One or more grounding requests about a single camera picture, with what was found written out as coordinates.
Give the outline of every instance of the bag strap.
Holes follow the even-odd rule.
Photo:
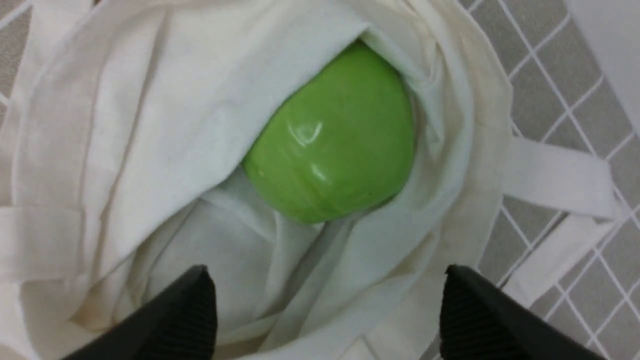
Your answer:
[[[529,308],[621,223],[622,206],[615,220],[597,223],[584,215],[569,215],[513,272],[503,291]]]
[[[531,204],[612,220],[609,164],[584,152],[513,138],[504,193]]]

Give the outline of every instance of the white wall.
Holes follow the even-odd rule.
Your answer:
[[[640,0],[566,2],[640,133]]]

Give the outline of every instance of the green apple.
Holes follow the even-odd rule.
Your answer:
[[[279,107],[243,167],[270,206],[311,224],[389,200],[413,152],[400,75],[357,41]]]

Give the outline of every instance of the gray surface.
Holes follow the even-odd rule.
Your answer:
[[[478,269],[487,279],[499,282],[526,249],[511,222],[500,214]]]
[[[510,197],[504,198],[504,207],[530,242],[534,241],[558,214],[556,210],[530,205]]]
[[[540,299],[536,300],[529,308],[532,313],[538,315],[540,318],[545,318],[549,314],[549,311],[554,308],[555,304],[560,300],[562,293],[556,288],[551,288]]]
[[[11,94],[20,65],[30,18],[31,12],[25,12],[0,29],[0,93],[7,97]]]
[[[515,74],[511,84],[513,121],[526,138],[542,140],[563,114],[562,103],[533,59],[529,59]]]
[[[602,251],[602,257],[625,291],[640,278],[640,230],[628,221]]]
[[[546,143],[558,145],[573,150],[589,152],[589,147],[582,139],[578,128],[572,121],[563,119],[547,138]]]
[[[620,303],[622,293],[611,280],[602,262],[596,260],[569,292],[569,297],[587,325],[591,329],[597,329]]]
[[[640,360],[640,140],[562,0],[478,0],[470,6],[513,84],[515,133],[609,160],[632,215],[531,310],[604,357]],[[504,284],[560,218],[505,199],[479,270]]]
[[[567,301],[560,304],[548,319],[548,322],[580,344],[584,345],[589,341],[589,334]]]
[[[622,306],[613,316],[598,339],[612,359],[633,359],[640,339],[640,322],[628,305]]]
[[[474,19],[489,36],[502,66],[507,72],[511,71],[527,54],[527,48],[500,10],[500,4],[497,1],[483,1],[474,11]]]
[[[532,46],[538,45],[567,13],[562,1],[506,0],[505,4]]]
[[[569,105],[600,77],[596,60],[571,21],[540,49],[538,56]]]
[[[625,111],[607,81],[573,113],[584,134],[591,140],[593,149],[602,157],[613,151],[632,130]]]
[[[611,158],[613,180],[632,208],[640,204],[640,140],[637,136],[627,142]]]

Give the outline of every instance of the white fabric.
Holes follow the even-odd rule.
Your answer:
[[[513,138],[504,193],[533,204],[612,220],[616,216],[609,164],[585,152]]]
[[[201,261],[216,357],[332,360],[365,334],[380,359],[417,358],[446,266],[486,242],[510,137],[508,80],[457,2],[72,3],[35,3],[46,20],[0,129],[2,246],[18,256],[0,258],[0,349],[60,358]],[[414,92],[412,174],[380,209],[300,226],[236,168],[358,37]]]
[[[621,205],[614,220],[597,223],[584,215],[569,215],[513,272],[502,290],[529,308],[573,268],[623,219]]]

